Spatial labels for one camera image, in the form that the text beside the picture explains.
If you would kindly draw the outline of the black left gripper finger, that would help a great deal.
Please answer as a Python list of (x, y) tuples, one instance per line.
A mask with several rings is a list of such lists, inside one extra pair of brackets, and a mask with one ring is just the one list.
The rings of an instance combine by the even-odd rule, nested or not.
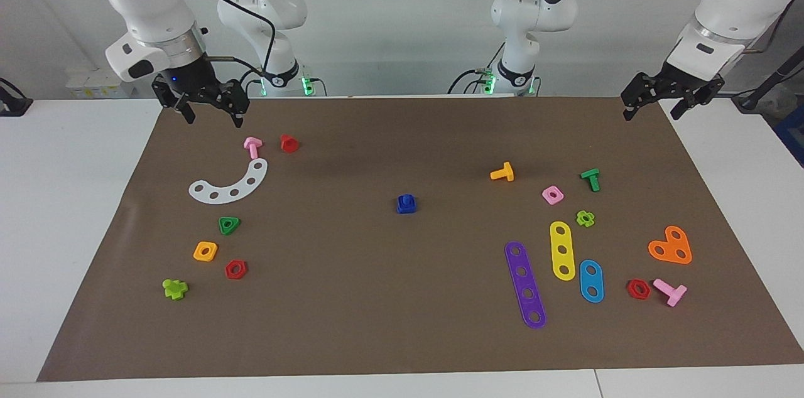
[(645, 95), (651, 96), (651, 77), (644, 72), (638, 72), (621, 92), (621, 102), (624, 106), (622, 115), (625, 121), (631, 121), (645, 104)]
[(672, 120), (680, 120), (687, 111), (695, 106), (709, 104), (720, 93), (724, 84), (724, 80), (712, 80), (694, 92), (687, 92), (672, 108)]

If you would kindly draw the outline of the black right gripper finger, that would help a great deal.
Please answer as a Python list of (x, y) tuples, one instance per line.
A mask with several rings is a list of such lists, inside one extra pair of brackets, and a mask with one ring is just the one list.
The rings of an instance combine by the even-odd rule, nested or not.
[(226, 112), (232, 118), (236, 128), (243, 126), (243, 118), (249, 109), (249, 97), (238, 80), (229, 80), (226, 83)]
[(173, 111), (181, 114), (187, 124), (193, 124), (195, 121), (196, 115), (190, 106), (190, 103), (187, 100), (186, 95), (181, 95), (181, 97), (176, 97), (173, 92), (168, 93), (168, 106)]

